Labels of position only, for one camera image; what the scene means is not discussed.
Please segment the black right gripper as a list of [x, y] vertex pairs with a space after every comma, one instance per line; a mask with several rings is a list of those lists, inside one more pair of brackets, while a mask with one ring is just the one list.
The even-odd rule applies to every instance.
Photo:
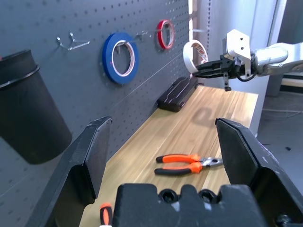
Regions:
[[235, 65], [235, 61], [225, 58], [223, 55], [220, 55], [218, 61], [208, 61], [198, 65], [197, 69], [198, 72], [192, 73], [197, 78], [214, 79], [223, 77], [225, 91], [232, 90], [229, 86], [229, 80], [236, 79], [239, 73], [239, 66]]

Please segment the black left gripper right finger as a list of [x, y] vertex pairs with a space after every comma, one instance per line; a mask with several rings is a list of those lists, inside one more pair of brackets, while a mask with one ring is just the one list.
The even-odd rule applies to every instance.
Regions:
[[215, 125], [230, 183], [250, 188], [271, 227], [301, 227], [303, 196], [274, 155], [242, 124], [217, 118]]

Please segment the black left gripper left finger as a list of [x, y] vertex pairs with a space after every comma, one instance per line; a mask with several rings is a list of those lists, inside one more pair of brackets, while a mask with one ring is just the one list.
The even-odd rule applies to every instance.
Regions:
[[65, 150], [26, 226], [79, 226], [85, 207], [98, 197], [111, 125], [108, 116], [92, 121]]

